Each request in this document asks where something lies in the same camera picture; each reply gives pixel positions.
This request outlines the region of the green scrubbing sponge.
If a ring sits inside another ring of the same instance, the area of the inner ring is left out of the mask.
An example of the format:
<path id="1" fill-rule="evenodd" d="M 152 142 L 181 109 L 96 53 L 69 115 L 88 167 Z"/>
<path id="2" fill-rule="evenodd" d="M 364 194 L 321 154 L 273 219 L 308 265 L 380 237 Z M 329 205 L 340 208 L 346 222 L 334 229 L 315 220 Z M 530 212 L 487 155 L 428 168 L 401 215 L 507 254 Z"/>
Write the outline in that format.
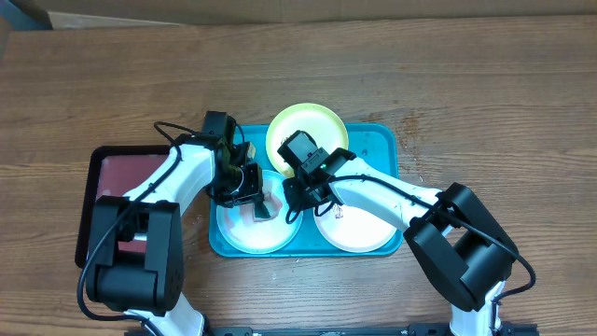
<path id="1" fill-rule="evenodd" d="M 271 213 L 263 199 L 254 202 L 254 217 L 255 219 L 270 219 Z"/>

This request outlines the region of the light blue plate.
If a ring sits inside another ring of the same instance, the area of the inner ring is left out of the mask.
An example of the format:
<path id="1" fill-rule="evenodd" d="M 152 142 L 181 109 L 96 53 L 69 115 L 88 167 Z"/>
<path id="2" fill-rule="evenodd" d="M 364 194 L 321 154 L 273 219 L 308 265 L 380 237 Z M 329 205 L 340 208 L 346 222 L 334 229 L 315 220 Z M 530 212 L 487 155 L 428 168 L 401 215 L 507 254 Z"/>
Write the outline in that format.
<path id="1" fill-rule="evenodd" d="M 284 180 L 277 172 L 263 172 L 263 204 L 270 214 L 268 218 L 256 217 L 253 203 L 215 208 L 215 223 L 230 245 L 249 254 L 270 254 L 288 245 L 297 235 L 303 215 L 299 214 L 292 224 L 286 222 L 289 205 L 285 200 Z"/>

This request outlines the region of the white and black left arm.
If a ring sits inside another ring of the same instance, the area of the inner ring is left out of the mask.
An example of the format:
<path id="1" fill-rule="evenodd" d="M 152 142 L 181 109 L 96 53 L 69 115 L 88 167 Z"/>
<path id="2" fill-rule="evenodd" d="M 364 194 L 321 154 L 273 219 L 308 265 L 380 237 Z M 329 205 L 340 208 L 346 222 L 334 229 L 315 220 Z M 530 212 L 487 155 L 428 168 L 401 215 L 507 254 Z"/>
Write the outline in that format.
<path id="1" fill-rule="evenodd" d="M 207 330 L 204 316 L 182 293 L 182 216 L 201 191 L 221 207 L 250 204 L 255 217 L 271 215 L 255 148 L 234 141 L 241 129 L 227 113 L 209 111 L 200 131 L 184 127 L 169 140 L 168 158 L 138 187 L 95 202 L 88 256 L 76 290 L 87 318 L 137 321 L 151 335 L 202 335 Z M 87 301 L 113 313 L 95 314 Z"/>

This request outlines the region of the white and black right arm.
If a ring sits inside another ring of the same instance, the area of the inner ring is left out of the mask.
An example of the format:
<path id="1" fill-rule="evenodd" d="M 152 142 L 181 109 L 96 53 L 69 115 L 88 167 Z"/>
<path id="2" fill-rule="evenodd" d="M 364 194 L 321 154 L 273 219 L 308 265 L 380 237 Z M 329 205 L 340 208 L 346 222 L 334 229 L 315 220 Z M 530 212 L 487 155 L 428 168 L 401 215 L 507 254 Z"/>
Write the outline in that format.
<path id="1" fill-rule="evenodd" d="M 283 183 L 287 222 L 334 205 L 362 209 L 403 235 L 435 290 L 451 304 L 454 335 L 497 335 L 499 296 L 518 249 L 475 193 L 458 183 L 418 187 L 382 173 L 352 151 L 328 153 L 296 131 L 279 154 L 294 171 Z"/>

